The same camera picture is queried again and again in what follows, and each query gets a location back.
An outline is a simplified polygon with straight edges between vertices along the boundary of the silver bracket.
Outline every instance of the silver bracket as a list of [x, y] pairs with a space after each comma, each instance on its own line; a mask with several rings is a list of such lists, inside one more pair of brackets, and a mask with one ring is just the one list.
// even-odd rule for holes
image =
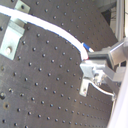
[[83, 77], [81, 87], [80, 87], [80, 92], [79, 92], [81, 96], [84, 96], [84, 97], [87, 96], [88, 86], [89, 86], [88, 81]]
[[[21, 0], [18, 0], [15, 9], [24, 13], [29, 13], [30, 7]], [[0, 54], [11, 60], [14, 59], [19, 40], [25, 32], [25, 24], [27, 24], [27, 22], [11, 17], [1, 44]]]

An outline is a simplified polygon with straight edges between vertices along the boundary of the white cable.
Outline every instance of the white cable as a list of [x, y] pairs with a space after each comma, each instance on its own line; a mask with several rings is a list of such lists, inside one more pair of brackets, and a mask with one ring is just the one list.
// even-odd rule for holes
[[104, 91], [103, 89], [101, 89], [101, 88], [99, 88], [98, 86], [96, 86], [92, 81], [88, 80], [88, 83], [91, 83], [92, 86], [93, 86], [94, 88], [96, 88], [98, 91], [100, 91], [100, 92], [102, 92], [102, 93], [104, 93], [104, 94], [106, 94], [106, 95], [114, 96], [113, 93]]
[[81, 43], [74, 36], [72, 36], [70, 33], [65, 31], [64, 29], [62, 29], [52, 23], [44, 21], [40, 18], [37, 18], [35, 16], [29, 15], [29, 14], [26, 14], [26, 13], [23, 13], [23, 12], [14, 10], [14, 9], [10, 9], [10, 8], [2, 6], [2, 5], [0, 5], [0, 13], [14, 17], [14, 18], [18, 18], [22, 21], [32, 23], [32, 24], [37, 25], [45, 30], [49, 30], [53, 33], [56, 33], [57, 35], [63, 37], [67, 41], [69, 41], [72, 45], [74, 45], [80, 51], [82, 60], [88, 59], [87, 51], [85, 50], [83, 45], [81, 45]]

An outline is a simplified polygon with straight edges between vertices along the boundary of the blue part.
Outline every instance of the blue part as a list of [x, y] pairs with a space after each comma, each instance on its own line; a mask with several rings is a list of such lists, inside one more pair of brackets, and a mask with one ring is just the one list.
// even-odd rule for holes
[[90, 47], [87, 44], [83, 43], [83, 46], [89, 51]]

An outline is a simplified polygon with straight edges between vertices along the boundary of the screw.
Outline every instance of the screw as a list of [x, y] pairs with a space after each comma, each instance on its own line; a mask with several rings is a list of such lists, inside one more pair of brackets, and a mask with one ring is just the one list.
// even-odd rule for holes
[[1, 93], [0, 93], [0, 98], [1, 98], [1, 100], [4, 100], [5, 97], [6, 97], [5, 93], [1, 92]]
[[11, 48], [11, 47], [8, 47], [8, 48], [6, 49], [6, 54], [7, 54], [7, 55], [10, 55], [11, 52], [12, 52], [12, 48]]

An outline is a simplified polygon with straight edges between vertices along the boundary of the gray metal surface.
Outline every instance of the gray metal surface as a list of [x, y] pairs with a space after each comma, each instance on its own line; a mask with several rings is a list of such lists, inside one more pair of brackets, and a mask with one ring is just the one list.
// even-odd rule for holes
[[[100, 12], [89, 0], [23, 0], [30, 14], [61, 26], [94, 50], [117, 42]], [[0, 4], [15, 7], [16, 0]], [[0, 14], [0, 42], [9, 17]], [[0, 128], [106, 127], [111, 97], [89, 86], [79, 95], [80, 55], [61, 37], [31, 24], [13, 61], [0, 55]]]

